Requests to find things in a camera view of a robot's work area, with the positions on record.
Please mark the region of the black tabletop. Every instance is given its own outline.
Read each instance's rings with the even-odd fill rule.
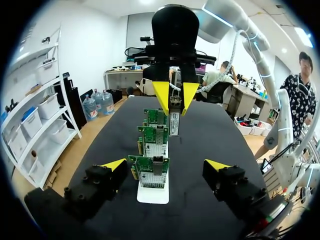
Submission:
[[[77,184],[92,164],[106,164],[138,155],[137,126],[144,110],[157,109],[155,97],[132,97],[114,114],[97,135],[75,171],[70,186]],[[169,203],[137,201],[138,181],[129,173],[113,201],[85,224],[120,240],[235,240],[245,226],[224,202],[218,202],[202,177],[204,159],[246,170],[252,183],[265,182],[245,139],[216,104],[193,101],[180,120],[179,136],[168,140]]]

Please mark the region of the patterned shirt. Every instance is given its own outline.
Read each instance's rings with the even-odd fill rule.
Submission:
[[[294,139],[300,136],[308,113],[311,113],[312,116],[315,114],[317,105],[316,96],[310,82],[304,85],[308,89],[309,94],[305,94],[299,89],[299,83],[304,85],[301,74],[292,74],[286,78],[280,87],[280,89],[286,89],[289,95]]]

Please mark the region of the office chair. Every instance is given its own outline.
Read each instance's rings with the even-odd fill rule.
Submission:
[[[207,93],[206,102],[212,103],[212,104],[223,104],[224,103],[224,92],[229,86],[232,86],[232,83],[218,82]]]

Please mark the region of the man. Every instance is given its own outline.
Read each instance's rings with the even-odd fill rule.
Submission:
[[[301,52],[299,63],[301,73],[289,75],[280,87],[286,89],[289,95],[294,140],[300,136],[304,122],[307,125],[311,124],[311,119],[307,118],[307,115],[308,113],[315,114],[317,104],[310,83],[310,75],[314,69],[312,60],[305,52]],[[278,145],[278,137],[278,123],[275,122],[272,130],[265,138],[263,146],[254,155],[255,159],[259,159],[269,150],[274,149]]]
[[[226,71],[227,66],[229,65],[228,61],[224,61],[220,67],[219,71],[209,71],[205,74],[205,76],[203,77],[203,83],[202,86],[208,86],[211,83],[214,83],[213,85],[216,85],[219,82],[225,82],[225,83],[231,83],[233,85],[238,84],[238,78],[237,78],[237,74],[235,72],[235,68],[234,66],[231,66],[231,73],[233,74],[233,79],[228,76],[225,75],[224,77],[222,77],[219,80],[219,77]],[[197,101],[206,101],[207,99],[207,93],[211,90],[211,88],[207,91],[203,91],[201,92],[201,95],[197,95]]]

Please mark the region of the ceiling light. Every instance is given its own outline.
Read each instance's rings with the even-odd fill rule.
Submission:
[[[139,0],[139,2],[143,5],[149,5],[154,2],[154,0]]]
[[[300,27],[295,27],[294,30],[296,31],[296,34],[300,37],[302,43],[306,45],[307,47],[313,48],[313,44],[309,39],[309,34],[307,35],[306,32],[300,28]]]

